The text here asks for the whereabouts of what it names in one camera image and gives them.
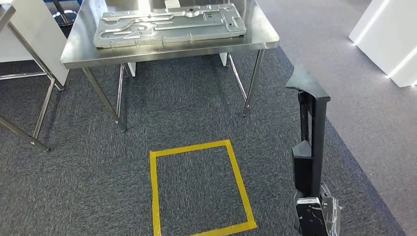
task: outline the stamped metal sheet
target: stamped metal sheet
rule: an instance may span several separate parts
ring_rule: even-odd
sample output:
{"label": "stamped metal sheet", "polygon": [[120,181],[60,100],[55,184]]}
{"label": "stamped metal sheet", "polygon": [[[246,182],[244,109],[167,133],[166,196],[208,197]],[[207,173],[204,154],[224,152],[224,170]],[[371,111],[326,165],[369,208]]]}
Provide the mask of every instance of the stamped metal sheet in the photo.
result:
{"label": "stamped metal sheet", "polygon": [[97,48],[236,37],[246,27],[233,4],[105,12],[94,36]]}

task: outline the gray floor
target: gray floor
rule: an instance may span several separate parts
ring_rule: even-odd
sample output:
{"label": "gray floor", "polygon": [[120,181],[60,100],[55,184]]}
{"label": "gray floor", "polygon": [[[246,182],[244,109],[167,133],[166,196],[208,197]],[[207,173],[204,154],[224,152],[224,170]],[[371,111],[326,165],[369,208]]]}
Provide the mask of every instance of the gray floor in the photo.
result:
{"label": "gray floor", "polygon": [[258,0],[292,63],[332,101],[328,118],[410,236],[416,235],[417,88],[398,88],[348,35],[371,0]]}
{"label": "gray floor", "polygon": [[[256,53],[236,54],[245,84]],[[2,64],[3,73],[28,68]],[[120,133],[80,70],[54,92],[39,152],[0,126],[0,235],[152,235],[149,151],[230,139],[258,227],[239,235],[296,236],[290,148],[299,141],[297,92],[284,88],[292,65],[266,52],[253,110],[218,55],[139,63],[124,82]],[[117,66],[94,68],[111,102]],[[0,113],[34,129],[48,81],[0,81]],[[342,235],[403,235],[330,123],[324,180],[343,205]],[[163,235],[198,233],[244,221],[222,148],[159,159]]]}

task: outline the led light strip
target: led light strip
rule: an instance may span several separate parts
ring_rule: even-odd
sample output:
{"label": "led light strip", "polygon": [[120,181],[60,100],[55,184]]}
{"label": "led light strip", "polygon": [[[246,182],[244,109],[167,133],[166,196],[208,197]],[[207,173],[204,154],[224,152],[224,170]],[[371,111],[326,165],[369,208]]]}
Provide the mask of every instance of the led light strip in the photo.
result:
{"label": "led light strip", "polygon": [[382,13],[382,11],[385,9],[385,7],[388,5],[388,2],[390,0],[385,0],[381,6],[378,8],[377,12],[375,12],[375,15],[372,16],[371,20],[368,22],[366,27],[363,29],[362,33],[360,33],[359,37],[355,40],[354,44],[357,45],[360,43],[365,36],[365,34],[368,32],[368,30],[371,28],[371,26],[375,23],[379,15]]}
{"label": "led light strip", "polygon": [[387,75],[387,78],[394,76],[409,60],[417,54],[417,47],[415,47],[408,55]]}

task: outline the yellow tape square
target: yellow tape square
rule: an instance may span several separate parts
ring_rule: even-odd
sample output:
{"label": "yellow tape square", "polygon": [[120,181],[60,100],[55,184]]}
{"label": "yellow tape square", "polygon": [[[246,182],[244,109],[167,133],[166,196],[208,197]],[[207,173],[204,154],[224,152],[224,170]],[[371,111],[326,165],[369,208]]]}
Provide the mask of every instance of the yellow tape square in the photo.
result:
{"label": "yellow tape square", "polygon": [[233,174],[235,175],[236,183],[242,199],[243,208],[245,210],[247,221],[244,223],[227,226],[220,229],[210,230],[203,233],[194,234],[194,236],[225,236],[251,230],[257,227],[255,218],[253,217],[252,208],[249,203],[248,196],[246,194],[245,186],[243,185],[242,176],[240,175],[239,166],[236,161],[235,153],[233,152],[232,144],[230,140],[222,140],[211,143],[197,144],[186,147],[177,147],[172,149],[166,149],[161,151],[150,151],[150,183],[152,186],[152,223],[153,223],[153,235],[161,236],[161,223],[159,220],[159,199],[158,199],[158,181],[156,176],[156,158],[159,156],[173,155],[189,151],[197,151],[207,148],[216,148],[225,146],[227,154],[229,155],[230,163],[232,164]]}

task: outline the table top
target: table top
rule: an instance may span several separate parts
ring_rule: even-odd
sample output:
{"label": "table top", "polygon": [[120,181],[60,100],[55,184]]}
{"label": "table top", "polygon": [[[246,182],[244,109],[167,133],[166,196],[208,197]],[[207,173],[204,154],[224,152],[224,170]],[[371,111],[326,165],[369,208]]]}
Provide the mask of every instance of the table top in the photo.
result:
{"label": "table top", "polygon": [[72,27],[61,63],[67,69],[106,64],[171,59],[235,51],[269,49],[278,46],[279,36],[255,0],[180,0],[181,7],[234,3],[247,32],[240,37],[211,39],[165,45],[96,48],[97,25],[104,12],[140,10],[151,13],[165,8],[164,0],[84,0]]}
{"label": "table top", "polygon": [[0,32],[9,24],[10,19],[16,12],[14,7],[10,4],[0,5]]}

